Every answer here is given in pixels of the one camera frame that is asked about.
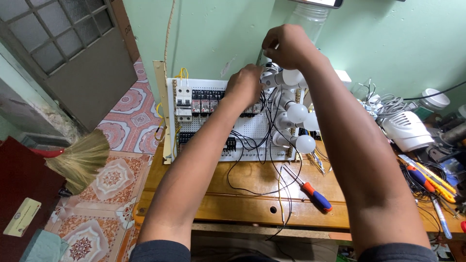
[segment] tiled floor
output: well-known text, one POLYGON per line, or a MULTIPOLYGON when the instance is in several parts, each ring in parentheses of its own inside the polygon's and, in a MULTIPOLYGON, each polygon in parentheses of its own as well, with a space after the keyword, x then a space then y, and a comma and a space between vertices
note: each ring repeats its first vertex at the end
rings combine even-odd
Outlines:
POLYGON ((138 80, 97 126, 114 151, 154 154, 154 133, 161 122, 141 59, 134 63, 138 80))
POLYGON ((136 244, 131 211, 144 189, 161 119, 141 59, 134 69, 137 82, 97 127, 112 150, 107 165, 81 194, 62 198, 45 227, 69 244, 61 262, 127 262, 136 244))
POLYGON ((111 151, 87 189, 60 200, 45 230, 68 242, 61 262, 128 261, 139 234, 131 210, 144 188, 151 157, 111 151))

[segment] black sleeve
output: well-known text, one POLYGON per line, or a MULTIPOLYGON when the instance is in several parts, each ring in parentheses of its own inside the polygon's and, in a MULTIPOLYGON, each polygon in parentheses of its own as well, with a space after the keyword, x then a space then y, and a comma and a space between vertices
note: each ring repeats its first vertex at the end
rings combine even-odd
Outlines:
POLYGON ((131 252, 130 262, 189 262, 189 249, 178 242, 152 240, 136 245, 131 252))
POLYGON ((365 250, 358 262, 437 262, 435 253, 425 247, 392 243, 365 250))

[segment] person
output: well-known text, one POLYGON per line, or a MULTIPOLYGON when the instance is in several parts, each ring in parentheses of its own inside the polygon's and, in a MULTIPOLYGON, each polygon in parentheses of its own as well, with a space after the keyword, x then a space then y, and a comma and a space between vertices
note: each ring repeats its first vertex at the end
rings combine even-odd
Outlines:
MULTIPOLYGON (((270 29, 262 48, 282 68, 302 72, 308 83, 328 157, 346 199, 359 261, 436 261, 390 145, 328 58, 298 25, 270 29)), ((194 216, 236 119, 259 100, 261 73, 262 67, 249 64, 231 76, 218 108, 162 178, 130 261, 190 260, 194 216)))

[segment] green cloth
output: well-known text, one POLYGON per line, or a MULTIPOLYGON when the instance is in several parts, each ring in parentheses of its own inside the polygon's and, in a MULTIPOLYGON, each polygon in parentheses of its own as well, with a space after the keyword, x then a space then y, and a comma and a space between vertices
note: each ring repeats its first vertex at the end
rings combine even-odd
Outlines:
POLYGON ((58 262, 67 248, 68 243, 60 236, 38 229, 20 262, 58 262))

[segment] hand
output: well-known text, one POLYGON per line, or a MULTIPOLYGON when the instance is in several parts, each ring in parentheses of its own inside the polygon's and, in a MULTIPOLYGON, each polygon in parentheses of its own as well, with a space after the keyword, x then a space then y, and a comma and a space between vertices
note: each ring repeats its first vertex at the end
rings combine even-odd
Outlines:
POLYGON ((242 110, 258 102, 264 84, 260 83, 263 68, 249 64, 233 74, 225 90, 225 98, 232 99, 242 110))
POLYGON ((265 56, 271 58, 280 67, 289 70, 300 70, 306 66, 304 64, 306 60, 324 56, 301 26, 290 24, 270 29, 262 42, 262 49, 265 50, 265 56))

